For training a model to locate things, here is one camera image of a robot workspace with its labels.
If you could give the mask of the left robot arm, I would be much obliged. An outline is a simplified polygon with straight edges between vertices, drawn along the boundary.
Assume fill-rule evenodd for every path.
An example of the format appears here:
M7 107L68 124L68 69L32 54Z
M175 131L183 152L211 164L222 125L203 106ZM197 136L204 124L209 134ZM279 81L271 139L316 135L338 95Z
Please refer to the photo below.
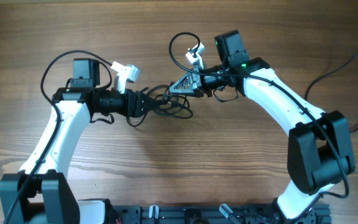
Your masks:
M16 174L0 180L5 223L120 223L108 199L77 200L67 182L68 168L80 136L93 115L112 124L113 114L144 118L160 106L145 90L100 85L99 68L117 71L118 80L134 82L138 69L96 58L76 58L73 76L48 99L52 112L31 156Z

